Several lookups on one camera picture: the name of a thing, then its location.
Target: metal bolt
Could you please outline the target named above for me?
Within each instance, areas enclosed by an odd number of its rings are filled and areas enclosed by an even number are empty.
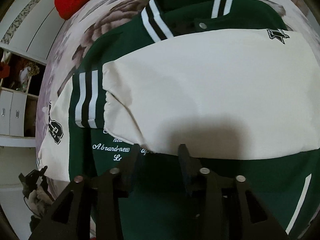
[[[242,175],[236,176],[236,180],[239,182],[245,182],[245,177]]]
[[[205,23],[199,23],[199,27],[205,30],[207,28],[207,25]]]
[[[201,174],[209,174],[210,173],[210,170],[208,168],[201,168],[199,171]]]
[[[111,174],[118,174],[120,172],[120,170],[118,168],[112,168],[110,169],[110,173]]]
[[[83,177],[82,177],[82,176],[76,176],[75,179],[74,179],[74,181],[75,181],[76,183],[79,183],[79,182],[83,181]]]

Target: bed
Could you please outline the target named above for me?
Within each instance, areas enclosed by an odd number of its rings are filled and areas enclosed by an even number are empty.
[[[58,34],[48,57],[41,85],[36,117],[36,150],[39,152],[48,127],[49,102],[54,102],[66,82],[79,67],[90,46],[101,35],[138,14],[149,0],[90,0]],[[309,8],[304,0],[260,0],[270,5],[288,30],[302,33],[320,65],[320,37],[309,24]],[[48,178],[49,189],[57,198],[68,182]]]

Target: cabinet door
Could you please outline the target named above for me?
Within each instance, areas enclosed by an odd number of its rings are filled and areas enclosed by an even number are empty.
[[[10,135],[24,136],[24,111],[26,108],[27,95],[24,93],[13,93],[10,110]]]
[[[9,135],[12,92],[0,90],[0,134]]]

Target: striped collar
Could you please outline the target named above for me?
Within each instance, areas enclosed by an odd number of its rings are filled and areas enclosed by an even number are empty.
[[[213,0],[211,19],[227,15],[231,10],[232,1],[233,0]],[[143,26],[154,42],[176,36],[163,20],[163,14],[156,0],[150,0],[141,12]]]

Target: white stripe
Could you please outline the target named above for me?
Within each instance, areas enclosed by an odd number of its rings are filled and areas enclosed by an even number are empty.
[[[97,128],[96,125],[96,105],[98,99],[98,70],[92,71],[92,96],[89,103],[89,119],[88,123],[91,128]]]
[[[302,192],[301,192],[301,196],[300,196],[300,199],[298,201],[298,204],[297,204],[297,207],[296,207],[296,210],[294,211],[293,213],[293,216],[289,222],[289,225],[287,226],[287,229],[285,230],[287,234],[290,233],[293,225],[294,225],[294,222],[296,221],[298,215],[299,215],[299,212],[300,212],[300,209],[303,205],[303,202],[304,202],[304,199],[306,197],[306,194],[307,194],[307,191],[308,191],[308,187],[309,187],[309,184],[310,184],[310,180],[311,180],[311,174],[306,177],[306,180],[304,182],[304,186],[303,186],[303,189],[302,189]]]
[[[162,30],[162,32],[164,33],[164,35],[169,39],[169,38],[173,38],[173,34],[170,31],[170,29],[168,28],[168,26],[164,23],[164,21],[162,20],[162,18],[160,17],[160,12],[157,8],[157,5],[155,3],[155,0],[150,0],[149,2],[151,11],[153,13],[153,17],[155,19],[155,22],[158,24],[159,28]]]
[[[218,11],[219,11],[219,6],[220,6],[220,1],[221,1],[221,0],[214,0],[214,2],[213,2],[213,7],[212,7],[211,18],[217,18],[217,17],[218,17]]]
[[[84,128],[81,124],[82,121],[82,105],[85,100],[85,73],[79,74],[80,98],[76,105],[75,119],[77,126]]]
[[[147,14],[145,8],[141,12],[141,18],[142,18],[142,23],[143,23],[144,27],[146,28],[147,32],[149,33],[149,35],[153,39],[153,41],[154,42],[161,41],[161,39],[156,34],[155,30],[153,29],[153,27],[151,26],[151,24],[149,22],[149,17],[148,17],[148,14]]]
[[[226,5],[224,6],[223,15],[226,15],[226,14],[228,14],[230,12],[232,1],[233,0],[227,0],[226,1]]]

